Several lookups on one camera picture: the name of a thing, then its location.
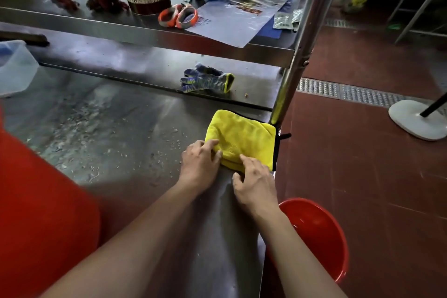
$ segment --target dark red food piece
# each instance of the dark red food piece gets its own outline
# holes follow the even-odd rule
[[[68,12],[79,10],[79,2],[74,0],[51,0],[58,6],[66,9]]]
[[[120,13],[122,10],[129,10],[129,5],[121,0],[88,0],[87,7],[92,11]]]

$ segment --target person's left hand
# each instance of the person's left hand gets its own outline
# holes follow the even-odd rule
[[[219,169],[222,151],[213,157],[213,147],[219,143],[218,139],[207,142],[198,140],[189,145],[182,153],[182,168],[178,184],[191,187],[201,194],[213,184]]]

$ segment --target scissors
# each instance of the scissors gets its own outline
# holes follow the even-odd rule
[[[158,22],[163,27],[189,28],[197,23],[197,10],[191,4],[176,4],[163,10]]]

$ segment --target hand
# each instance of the hand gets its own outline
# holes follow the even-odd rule
[[[245,179],[241,181],[238,173],[233,174],[233,189],[237,201],[254,218],[263,212],[278,209],[275,179],[268,166],[255,158],[240,155],[245,167]]]
[[[198,140],[189,145],[182,153],[182,168],[178,183],[190,186],[201,194],[213,184],[219,169],[222,151],[212,156],[213,147],[219,143],[218,139],[207,142]]]

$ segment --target blue and gray glove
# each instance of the blue and gray glove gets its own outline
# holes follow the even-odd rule
[[[197,64],[196,69],[186,69],[185,78],[180,78],[184,93],[213,90],[228,93],[234,81],[234,75],[224,73],[212,67]]]

